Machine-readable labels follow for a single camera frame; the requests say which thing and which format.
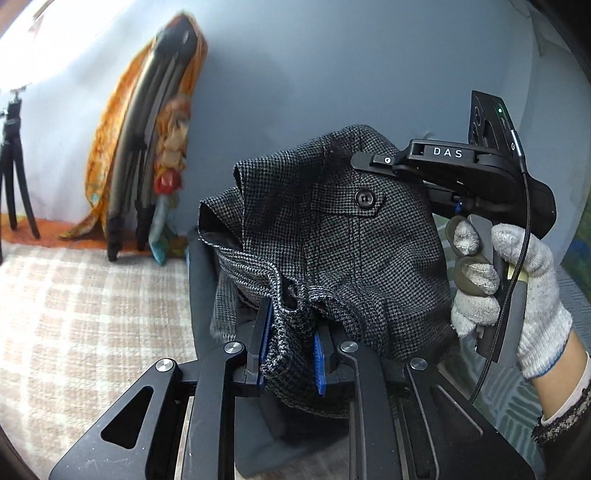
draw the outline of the white glove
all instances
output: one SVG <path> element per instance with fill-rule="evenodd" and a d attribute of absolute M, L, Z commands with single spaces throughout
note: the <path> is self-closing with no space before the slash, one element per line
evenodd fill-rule
<path fill-rule="evenodd" d="M 516 264 L 525 231 L 515 225 L 495 225 L 492 246 L 501 257 Z M 464 255 L 479 249 L 478 233 L 470 222 L 460 222 L 455 230 L 454 246 Z M 517 349 L 521 372 L 525 378 L 544 375 L 558 361 L 568 340 L 573 319 L 559 298 L 550 248 L 531 235 L 523 270 L 528 273 L 527 302 L 523 330 Z M 499 304 L 492 297 L 499 277 L 490 264 L 468 264 L 464 275 L 488 297 L 474 297 L 458 291 L 452 306 L 452 325 L 460 337 L 474 331 L 476 325 L 493 325 L 499 315 Z"/>

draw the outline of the knitted work glove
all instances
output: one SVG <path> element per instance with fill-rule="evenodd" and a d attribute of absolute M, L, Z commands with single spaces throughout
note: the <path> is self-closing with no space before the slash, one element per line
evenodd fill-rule
<path fill-rule="evenodd" d="M 516 264 L 525 231 L 515 225 L 495 225 L 492 246 L 501 257 Z M 479 249 L 478 233 L 470 222 L 460 222 L 454 232 L 454 246 L 464 255 Z M 528 273 L 527 301 L 523 330 L 517 349 L 525 378 L 544 375 L 558 361 L 568 340 L 573 319 L 558 296 L 554 257 L 550 248 L 531 235 L 523 270 Z M 490 264 L 468 264 L 464 275 L 488 297 L 475 297 L 458 291 L 452 306 L 452 325 L 460 337 L 473 332 L 476 325 L 493 325 L 499 304 L 492 297 L 499 287 L 499 277 Z"/>

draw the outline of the gray checkered clothing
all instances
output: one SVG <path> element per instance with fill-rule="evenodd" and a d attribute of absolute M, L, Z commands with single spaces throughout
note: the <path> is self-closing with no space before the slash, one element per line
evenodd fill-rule
<path fill-rule="evenodd" d="M 357 151 L 398 149 L 370 127 L 347 127 L 238 163 L 236 187 L 200 206 L 199 232 L 221 269 L 212 334 L 233 339 L 237 309 L 270 297 L 267 386 L 289 406 L 328 416 L 345 416 L 348 407 L 314 386 L 314 312 L 387 358 L 434 361 L 454 339 L 424 189 L 354 170 Z"/>

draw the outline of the plaid blanket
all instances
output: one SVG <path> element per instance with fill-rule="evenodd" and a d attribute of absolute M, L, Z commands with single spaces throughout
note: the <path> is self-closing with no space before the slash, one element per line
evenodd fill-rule
<path fill-rule="evenodd" d="M 186 264 L 3 249 L 0 424 L 43 480 L 156 360 L 195 359 Z"/>

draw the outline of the black tripod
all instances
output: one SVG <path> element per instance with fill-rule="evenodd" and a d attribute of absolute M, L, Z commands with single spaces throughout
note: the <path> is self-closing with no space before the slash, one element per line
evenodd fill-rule
<path fill-rule="evenodd" d="M 25 165 L 22 160 L 21 145 L 21 104 L 22 100 L 18 94 L 24 91 L 25 87 L 12 90 L 14 98 L 8 103 L 8 108 L 0 112 L 0 118 L 6 117 L 3 128 L 2 145 L 0 145 L 0 203 L 2 200 L 2 178 L 6 179 L 6 203 L 8 208 L 8 218 L 10 228 L 17 228 L 17 211 L 14 205 L 14 170 L 17 171 L 18 187 L 21 191 L 22 204 L 27 213 L 27 220 L 31 226 L 31 232 L 37 239 L 41 238 L 35 217 L 29 190 L 27 188 L 27 179 L 25 178 Z M 2 245 L 0 244 L 0 264 L 2 263 Z"/>

